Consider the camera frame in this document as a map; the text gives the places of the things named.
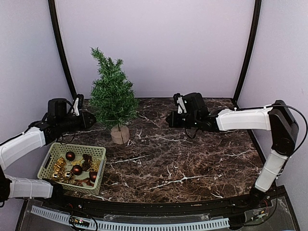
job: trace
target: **small green tree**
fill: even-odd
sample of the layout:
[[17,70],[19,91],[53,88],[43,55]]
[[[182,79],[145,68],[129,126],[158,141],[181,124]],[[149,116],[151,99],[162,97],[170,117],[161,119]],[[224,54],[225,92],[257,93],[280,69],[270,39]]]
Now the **small green tree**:
[[116,63],[105,57],[99,48],[92,48],[91,55],[98,61],[100,79],[93,82],[90,105],[94,107],[98,122],[108,128],[126,124],[137,117],[138,100],[135,99],[132,82],[121,70],[123,60]]

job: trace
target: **black frame post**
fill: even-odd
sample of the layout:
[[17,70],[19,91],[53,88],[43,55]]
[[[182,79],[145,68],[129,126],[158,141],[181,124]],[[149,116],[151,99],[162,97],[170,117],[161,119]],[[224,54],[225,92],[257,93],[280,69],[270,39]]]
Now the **black frame post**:
[[71,95],[74,98],[77,96],[77,92],[73,83],[73,79],[68,67],[65,51],[64,51],[64,46],[62,43],[62,38],[61,38],[61,33],[60,33],[60,27],[59,27],[59,22],[58,22],[58,17],[57,17],[57,10],[56,10],[56,5],[55,5],[55,0],[48,0],[48,5],[49,5],[49,11],[50,11],[50,17],[51,17],[51,23],[52,23],[52,28],[54,32],[54,37],[56,39],[57,47],[58,47],[58,52],[59,56],[61,59],[63,71],[65,74],[65,78],[69,87],[69,90],[71,92]]
[[243,88],[243,85],[244,85],[245,77],[246,77],[246,74],[247,74],[249,62],[250,62],[250,59],[251,59],[252,50],[254,48],[254,43],[255,43],[256,34],[257,34],[257,27],[258,27],[258,22],[259,22],[259,17],[260,17],[260,11],[261,11],[261,3],[262,3],[262,0],[256,0],[255,1],[254,15],[253,15],[253,18],[252,18],[246,54],[245,54],[241,74],[240,74],[240,77],[239,77],[239,81],[237,83],[236,90],[235,90],[235,93],[234,93],[234,96],[233,96],[233,100],[235,102],[237,102],[239,100],[239,97],[240,97],[240,94],[241,94],[241,91],[242,91],[242,88]]

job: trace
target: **basket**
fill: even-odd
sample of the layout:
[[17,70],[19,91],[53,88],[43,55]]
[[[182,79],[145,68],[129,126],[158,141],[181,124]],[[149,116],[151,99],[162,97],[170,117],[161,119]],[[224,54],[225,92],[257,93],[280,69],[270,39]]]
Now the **basket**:
[[[38,172],[38,178],[39,179],[51,179],[51,175],[53,174],[53,166],[57,162],[57,160],[60,157],[65,158],[65,154],[69,151],[72,151],[75,153],[76,160],[79,160],[82,158],[83,154],[89,154],[92,157],[95,157],[97,159],[101,160],[99,171],[97,173],[97,178],[94,183],[94,186],[76,186],[72,184],[66,184],[59,182],[66,190],[72,190],[75,192],[81,192],[81,193],[89,193],[98,195],[101,187],[101,182],[103,179],[103,173],[106,165],[106,149],[103,147],[93,147],[93,146],[84,146],[84,145],[75,145],[75,144],[66,144],[62,145],[60,143],[53,143],[43,161],[43,164],[41,165],[39,172]],[[76,179],[85,179],[89,177],[87,174],[88,172],[83,172],[80,176],[77,176]]]

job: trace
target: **brown marble surface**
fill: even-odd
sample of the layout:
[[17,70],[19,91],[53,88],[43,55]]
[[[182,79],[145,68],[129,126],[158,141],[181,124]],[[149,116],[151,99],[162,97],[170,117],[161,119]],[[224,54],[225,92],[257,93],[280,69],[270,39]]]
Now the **brown marble surface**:
[[[209,110],[232,107],[227,99],[205,99]],[[91,111],[88,102],[85,108]],[[128,124],[130,141],[112,143],[96,123],[77,132],[73,144],[103,146],[107,165],[99,196],[66,194],[132,203],[175,203],[227,198],[249,193],[262,162],[246,131],[197,133],[186,137],[169,128],[165,118],[176,107],[172,99],[140,99],[139,117]],[[70,141],[66,134],[64,141]]]

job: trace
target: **white robotic arm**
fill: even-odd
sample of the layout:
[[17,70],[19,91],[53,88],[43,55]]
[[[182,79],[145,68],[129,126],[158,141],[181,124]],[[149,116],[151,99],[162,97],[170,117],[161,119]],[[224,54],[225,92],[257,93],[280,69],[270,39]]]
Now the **white robotic arm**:
[[[67,112],[66,104],[71,105]],[[15,178],[3,173],[9,165],[29,152],[60,138],[65,132],[91,127],[95,116],[83,112],[83,95],[77,95],[73,105],[66,99],[48,102],[48,113],[41,121],[33,122],[28,129],[0,144],[0,202],[8,198],[50,198],[53,186],[45,180]]]
[[171,128],[197,128],[210,132],[234,129],[271,131],[271,153],[250,191],[250,205],[258,205],[295,150],[298,124],[285,103],[276,101],[273,105],[252,109],[217,109],[209,112],[200,93],[185,96],[178,93],[173,98],[179,108],[166,118]]

